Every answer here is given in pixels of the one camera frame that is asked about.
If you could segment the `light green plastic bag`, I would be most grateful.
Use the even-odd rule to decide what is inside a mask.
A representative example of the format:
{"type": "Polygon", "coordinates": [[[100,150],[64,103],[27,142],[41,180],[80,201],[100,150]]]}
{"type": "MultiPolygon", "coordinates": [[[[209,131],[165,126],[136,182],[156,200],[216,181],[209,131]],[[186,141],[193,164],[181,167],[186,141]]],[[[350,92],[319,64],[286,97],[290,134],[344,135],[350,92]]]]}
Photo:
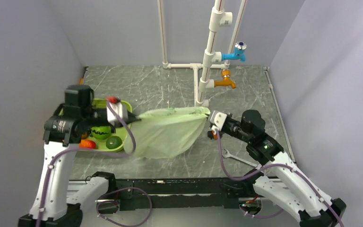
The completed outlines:
{"type": "Polygon", "coordinates": [[[131,124],[135,157],[173,158],[187,151],[203,132],[210,109],[203,106],[146,111],[131,124]]]}

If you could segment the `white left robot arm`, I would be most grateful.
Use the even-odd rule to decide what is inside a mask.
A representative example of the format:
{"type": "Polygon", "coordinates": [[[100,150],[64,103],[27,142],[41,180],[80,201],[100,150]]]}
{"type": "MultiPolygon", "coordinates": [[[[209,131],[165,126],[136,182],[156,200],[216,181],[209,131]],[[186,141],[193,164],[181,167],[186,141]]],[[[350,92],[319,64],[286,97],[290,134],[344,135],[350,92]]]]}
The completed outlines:
{"type": "Polygon", "coordinates": [[[84,210],[99,197],[112,198],[117,192],[114,174],[95,173],[74,195],[68,196],[68,184],[75,155],[80,151],[84,133],[95,126],[110,131],[139,118],[114,97],[105,108],[93,105],[94,91],[87,85],[70,85],[64,102],[44,124],[44,163],[38,192],[30,211],[18,220],[20,227],[78,227],[84,210]]]}

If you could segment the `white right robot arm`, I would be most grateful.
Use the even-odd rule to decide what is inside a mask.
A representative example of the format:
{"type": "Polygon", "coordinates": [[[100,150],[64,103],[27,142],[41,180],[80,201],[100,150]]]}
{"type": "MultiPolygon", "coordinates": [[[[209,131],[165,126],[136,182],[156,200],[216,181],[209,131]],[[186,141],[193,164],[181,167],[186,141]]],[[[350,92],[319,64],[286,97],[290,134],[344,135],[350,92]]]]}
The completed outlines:
{"type": "Polygon", "coordinates": [[[268,198],[295,218],[302,227],[344,226],[345,202],[333,199],[317,187],[298,168],[284,148],[265,131],[265,121],[256,110],[246,110],[240,120],[231,114],[217,113],[211,121],[216,136],[221,133],[247,144],[249,155],[260,168],[243,177],[227,176],[243,181],[242,192],[268,198]]]}

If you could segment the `dark green fake avocado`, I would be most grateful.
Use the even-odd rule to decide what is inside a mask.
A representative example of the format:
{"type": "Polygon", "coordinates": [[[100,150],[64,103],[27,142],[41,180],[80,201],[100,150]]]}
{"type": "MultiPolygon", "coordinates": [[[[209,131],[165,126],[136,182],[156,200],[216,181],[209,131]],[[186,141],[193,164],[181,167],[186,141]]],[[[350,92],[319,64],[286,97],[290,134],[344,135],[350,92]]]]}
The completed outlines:
{"type": "Polygon", "coordinates": [[[107,149],[117,149],[122,145],[122,140],[118,136],[110,136],[107,138],[105,142],[105,146],[107,149]]]}

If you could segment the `green fake watermelon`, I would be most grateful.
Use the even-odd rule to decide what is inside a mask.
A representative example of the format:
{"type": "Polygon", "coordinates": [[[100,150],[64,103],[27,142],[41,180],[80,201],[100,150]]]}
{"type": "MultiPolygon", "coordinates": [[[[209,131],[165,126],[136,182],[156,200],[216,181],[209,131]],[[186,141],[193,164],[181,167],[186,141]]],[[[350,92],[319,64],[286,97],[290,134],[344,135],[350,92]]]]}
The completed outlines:
{"type": "Polygon", "coordinates": [[[105,140],[111,136],[110,126],[97,126],[91,128],[91,135],[97,140],[105,140]]]}

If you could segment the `red fake tomato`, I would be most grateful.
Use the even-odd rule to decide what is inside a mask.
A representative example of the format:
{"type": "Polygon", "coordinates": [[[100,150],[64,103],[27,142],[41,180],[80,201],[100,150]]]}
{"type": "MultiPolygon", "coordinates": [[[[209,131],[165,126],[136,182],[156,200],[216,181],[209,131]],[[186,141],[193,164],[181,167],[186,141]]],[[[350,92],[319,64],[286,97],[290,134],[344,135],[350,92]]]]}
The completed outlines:
{"type": "Polygon", "coordinates": [[[80,148],[96,149],[97,145],[93,140],[81,140],[79,143],[80,148]]]}

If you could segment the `green plastic basin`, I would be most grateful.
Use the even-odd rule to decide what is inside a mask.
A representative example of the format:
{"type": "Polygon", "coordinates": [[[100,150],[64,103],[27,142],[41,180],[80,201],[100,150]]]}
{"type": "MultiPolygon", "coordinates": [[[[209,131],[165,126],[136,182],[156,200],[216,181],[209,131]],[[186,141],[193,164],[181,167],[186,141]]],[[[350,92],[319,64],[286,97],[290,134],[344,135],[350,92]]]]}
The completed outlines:
{"type": "MultiPolygon", "coordinates": [[[[96,105],[93,101],[93,105],[97,108],[106,109],[107,100],[104,100],[104,106],[96,105]]],[[[107,149],[105,146],[105,140],[97,140],[91,135],[91,128],[89,128],[80,138],[65,138],[63,133],[63,125],[65,123],[63,118],[63,106],[64,102],[61,103],[58,108],[54,111],[52,117],[45,124],[44,142],[46,145],[56,142],[60,147],[63,147],[67,151],[92,151],[92,152],[108,152],[113,149],[107,149]],[[93,140],[97,147],[96,149],[80,148],[79,143],[81,140],[93,140]]],[[[114,127],[111,124],[111,136],[118,136],[118,129],[128,130],[128,125],[122,127],[114,127]]]]}

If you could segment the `silver metal wrench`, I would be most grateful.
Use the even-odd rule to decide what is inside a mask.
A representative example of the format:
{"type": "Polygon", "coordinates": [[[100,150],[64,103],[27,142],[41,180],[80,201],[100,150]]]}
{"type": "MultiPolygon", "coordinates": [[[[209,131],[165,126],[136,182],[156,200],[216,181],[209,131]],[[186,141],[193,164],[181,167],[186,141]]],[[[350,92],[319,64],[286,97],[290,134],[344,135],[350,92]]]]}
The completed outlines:
{"type": "Polygon", "coordinates": [[[227,149],[223,149],[222,156],[223,156],[223,158],[230,158],[230,159],[234,159],[234,160],[236,160],[236,161],[239,161],[239,162],[241,162],[241,163],[245,163],[245,164],[247,164],[247,165],[249,165],[249,166],[251,166],[251,167],[254,167],[254,168],[257,168],[257,167],[259,166],[259,165],[258,165],[258,164],[256,164],[256,163],[253,163],[253,162],[251,162],[251,161],[245,160],[245,159],[243,159],[243,158],[240,158],[240,157],[237,157],[237,156],[235,156],[235,155],[231,154],[231,153],[230,153],[230,151],[229,151],[229,150],[227,150],[227,149]]]}

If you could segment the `orange plastic faucet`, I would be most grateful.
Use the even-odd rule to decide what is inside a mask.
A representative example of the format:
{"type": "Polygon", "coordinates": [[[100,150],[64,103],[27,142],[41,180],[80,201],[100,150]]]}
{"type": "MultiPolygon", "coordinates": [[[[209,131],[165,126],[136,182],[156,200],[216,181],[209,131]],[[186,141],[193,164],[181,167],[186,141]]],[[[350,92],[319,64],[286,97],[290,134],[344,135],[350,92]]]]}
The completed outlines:
{"type": "Polygon", "coordinates": [[[229,69],[224,69],[221,71],[222,80],[214,81],[214,87],[230,87],[235,89],[236,83],[231,80],[231,71],[229,69]]]}

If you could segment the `blue plastic faucet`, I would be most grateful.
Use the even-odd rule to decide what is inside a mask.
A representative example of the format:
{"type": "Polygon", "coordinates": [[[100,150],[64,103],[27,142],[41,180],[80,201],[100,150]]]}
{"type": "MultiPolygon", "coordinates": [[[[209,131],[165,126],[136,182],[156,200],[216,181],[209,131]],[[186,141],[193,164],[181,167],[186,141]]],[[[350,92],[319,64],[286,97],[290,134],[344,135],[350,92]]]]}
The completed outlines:
{"type": "Polygon", "coordinates": [[[246,56],[244,54],[247,48],[247,44],[245,42],[236,42],[233,47],[233,53],[230,54],[222,54],[222,61],[226,60],[239,60],[241,62],[246,61],[246,56]]]}

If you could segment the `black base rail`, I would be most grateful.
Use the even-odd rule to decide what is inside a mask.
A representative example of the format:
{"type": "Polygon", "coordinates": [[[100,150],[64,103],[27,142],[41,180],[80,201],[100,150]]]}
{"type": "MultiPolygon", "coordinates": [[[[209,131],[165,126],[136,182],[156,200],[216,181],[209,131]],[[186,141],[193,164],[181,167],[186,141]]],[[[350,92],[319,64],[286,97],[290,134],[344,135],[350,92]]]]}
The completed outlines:
{"type": "Polygon", "coordinates": [[[108,191],[99,197],[99,211],[112,209],[132,211],[137,209],[222,207],[236,209],[239,205],[253,204],[259,210],[259,196],[253,189],[253,178],[232,181],[227,177],[117,179],[114,174],[98,171],[85,178],[89,183],[94,177],[109,180],[108,191]]]}

